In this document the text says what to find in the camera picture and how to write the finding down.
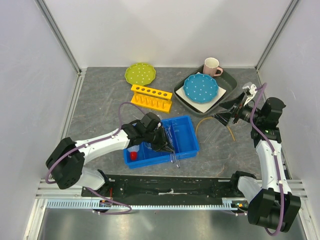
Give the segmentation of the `metal crucible tongs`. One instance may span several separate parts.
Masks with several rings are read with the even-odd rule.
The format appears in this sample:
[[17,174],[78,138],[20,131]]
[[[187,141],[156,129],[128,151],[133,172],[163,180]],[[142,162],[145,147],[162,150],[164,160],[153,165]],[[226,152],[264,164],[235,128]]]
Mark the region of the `metal crucible tongs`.
[[173,142],[173,135],[172,135],[172,132],[171,132],[171,130],[172,130],[171,124],[164,123],[164,129],[165,129],[166,136],[168,138],[168,143],[169,143],[170,147],[172,148],[172,151],[170,152],[170,161],[178,169],[180,169],[181,166],[180,166],[180,162],[179,162],[179,160],[177,159],[177,156],[176,156],[176,151],[175,151],[174,142]]

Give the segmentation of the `wash bottle red cap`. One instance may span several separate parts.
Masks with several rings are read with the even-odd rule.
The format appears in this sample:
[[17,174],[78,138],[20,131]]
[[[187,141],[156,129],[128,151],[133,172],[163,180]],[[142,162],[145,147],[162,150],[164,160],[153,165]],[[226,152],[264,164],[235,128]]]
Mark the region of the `wash bottle red cap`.
[[129,152],[129,157],[130,157],[131,161],[137,160],[139,150],[140,150],[139,145],[134,145],[134,146],[131,146],[127,149],[127,151]]

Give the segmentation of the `glass flask white stopper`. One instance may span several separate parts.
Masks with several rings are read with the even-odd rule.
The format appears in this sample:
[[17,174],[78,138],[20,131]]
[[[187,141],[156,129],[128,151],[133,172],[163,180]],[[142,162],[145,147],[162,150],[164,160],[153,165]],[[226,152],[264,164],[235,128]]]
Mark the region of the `glass flask white stopper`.
[[144,148],[144,151],[152,151],[152,145],[150,143],[147,143],[147,142],[144,142],[143,143],[143,148]]

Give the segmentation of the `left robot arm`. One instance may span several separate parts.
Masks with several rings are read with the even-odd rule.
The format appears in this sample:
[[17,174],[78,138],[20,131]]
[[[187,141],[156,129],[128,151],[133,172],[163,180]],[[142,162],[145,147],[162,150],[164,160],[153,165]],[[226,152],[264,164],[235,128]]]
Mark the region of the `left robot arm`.
[[86,140],[62,139],[45,165],[47,184],[57,184],[61,190],[74,185],[92,189],[99,197],[110,191],[107,177],[100,170],[85,167],[88,162],[108,153],[148,143],[155,152],[175,151],[160,118],[146,113],[142,119],[123,124],[116,130]]

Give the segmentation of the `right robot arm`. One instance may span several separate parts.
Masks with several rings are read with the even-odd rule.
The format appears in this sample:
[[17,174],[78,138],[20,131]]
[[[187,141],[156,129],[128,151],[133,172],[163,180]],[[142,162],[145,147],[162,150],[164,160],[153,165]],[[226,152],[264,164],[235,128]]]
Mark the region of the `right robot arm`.
[[282,162],[282,139],[277,125],[286,105],[276,97],[269,97],[261,109],[253,110],[246,98],[242,93],[220,103],[223,111],[214,118],[224,126],[238,120],[254,123],[250,136],[259,157],[262,185],[253,175],[236,172],[236,180],[229,184],[229,191],[235,197],[244,195],[248,201],[250,224],[276,233],[288,232],[300,210],[301,200],[293,195]]

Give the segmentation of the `yellow rubber tube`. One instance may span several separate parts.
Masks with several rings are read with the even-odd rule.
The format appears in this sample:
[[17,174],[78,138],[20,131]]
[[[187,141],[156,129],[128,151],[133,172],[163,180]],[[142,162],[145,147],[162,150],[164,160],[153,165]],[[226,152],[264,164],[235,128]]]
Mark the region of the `yellow rubber tube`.
[[[195,127],[195,135],[197,136],[197,134],[198,134],[198,129],[199,129],[200,125],[201,125],[204,121],[210,120],[210,119],[213,119],[213,118],[214,118],[214,117],[212,117],[212,116],[208,116],[208,117],[204,117],[203,119],[201,119],[201,120],[197,123],[197,125],[196,125],[196,127]],[[235,138],[235,135],[234,135],[232,129],[231,129],[229,126],[226,126],[226,128],[228,129],[228,131],[229,131],[229,133],[230,133],[230,135],[231,135],[231,137],[232,137],[232,140],[235,142],[235,141],[236,141],[236,138]]]

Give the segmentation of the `blue plastic organizer tray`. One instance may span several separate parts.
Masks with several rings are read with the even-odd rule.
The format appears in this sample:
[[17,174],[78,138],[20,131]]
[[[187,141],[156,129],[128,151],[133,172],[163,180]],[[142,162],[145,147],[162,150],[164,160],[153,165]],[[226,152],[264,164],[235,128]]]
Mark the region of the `blue plastic organizer tray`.
[[[173,136],[173,146],[175,148],[176,158],[184,160],[193,158],[199,152],[199,144],[195,134],[195,130],[188,115],[163,119],[164,123],[171,124],[171,134]],[[147,167],[157,164],[170,162],[170,153],[161,151],[145,151],[144,142],[139,145],[137,160],[132,161],[127,149],[123,150],[124,163],[130,169]]]

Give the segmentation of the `white square plate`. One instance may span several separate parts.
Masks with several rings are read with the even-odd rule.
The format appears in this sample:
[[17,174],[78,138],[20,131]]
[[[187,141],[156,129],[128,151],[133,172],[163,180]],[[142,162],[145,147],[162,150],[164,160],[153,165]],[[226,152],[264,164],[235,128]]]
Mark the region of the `white square plate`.
[[206,113],[226,92],[214,78],[198,72],[187,77],[176,94],[200,113]]

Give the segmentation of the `dark green tray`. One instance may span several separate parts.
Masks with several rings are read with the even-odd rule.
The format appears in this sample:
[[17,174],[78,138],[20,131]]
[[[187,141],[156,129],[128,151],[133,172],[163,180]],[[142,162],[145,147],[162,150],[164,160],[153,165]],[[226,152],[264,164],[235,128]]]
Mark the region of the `dark green tray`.
[[[204,65],[201,65],[190,75],[202,74],[203,68]],[[214,77],[219,86],[218,96],[208,103],[196,103],[187,98],[183,91],[184,82],[190,75],[185,77],[174,87],[173,95],[188,111],[197,117],[204,117],[212,114],[220,103],[225,102],[227,98],[231,96],[231,93],[234,92],[238,85],[236,79],[228,72],[224,71],[221,76]]]

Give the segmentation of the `blue dotted plate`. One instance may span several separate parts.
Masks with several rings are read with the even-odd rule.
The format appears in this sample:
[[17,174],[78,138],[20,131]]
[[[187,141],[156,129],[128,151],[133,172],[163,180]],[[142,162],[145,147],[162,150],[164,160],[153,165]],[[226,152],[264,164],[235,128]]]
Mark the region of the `blue dotted plate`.
[[204,104],[212,101],[219,93],[217,81],[207,74],[190,75],[183,84],[183,90],[188,99]]

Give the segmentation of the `yellow test tube rack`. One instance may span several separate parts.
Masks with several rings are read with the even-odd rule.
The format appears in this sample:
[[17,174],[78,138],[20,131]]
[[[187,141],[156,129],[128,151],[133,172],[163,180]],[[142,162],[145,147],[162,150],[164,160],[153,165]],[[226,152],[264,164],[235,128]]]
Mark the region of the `yellow test tube rack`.
[[173,97],[171,92],[136,84],[132,85],[131,91],[133,92],[131,103],[139,107],[163,112],[166,114],[170,113]]

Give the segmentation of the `pink mug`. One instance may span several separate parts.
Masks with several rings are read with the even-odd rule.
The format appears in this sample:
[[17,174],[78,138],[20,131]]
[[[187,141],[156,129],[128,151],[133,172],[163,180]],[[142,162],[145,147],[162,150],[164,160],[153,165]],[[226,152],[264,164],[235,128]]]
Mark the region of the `pink mug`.
[[221,76],[224,70],[220,67],[220,62],[214,57],[208,57],[204,60],[203,74],[211,77]]

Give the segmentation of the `green dotted plate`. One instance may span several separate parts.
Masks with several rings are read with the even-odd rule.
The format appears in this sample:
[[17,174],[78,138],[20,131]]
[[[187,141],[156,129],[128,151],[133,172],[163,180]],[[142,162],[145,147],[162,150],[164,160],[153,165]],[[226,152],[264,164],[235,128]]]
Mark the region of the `green dotted plate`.
[[124,77],[131,85],[146,86],[156,78],[156,70],[145,62],[134,63],[126,69]]

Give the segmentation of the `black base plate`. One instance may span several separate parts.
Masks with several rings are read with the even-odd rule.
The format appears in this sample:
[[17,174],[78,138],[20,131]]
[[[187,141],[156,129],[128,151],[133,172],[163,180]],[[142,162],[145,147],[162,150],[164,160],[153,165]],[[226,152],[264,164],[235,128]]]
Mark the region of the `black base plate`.
[[235,198],[244,196],[238,189],[240,177],[254,175],[242,171],[237,171],[231,178],[109,175],[106,183],[96,192],[104,197],[118,199],[166,194]]

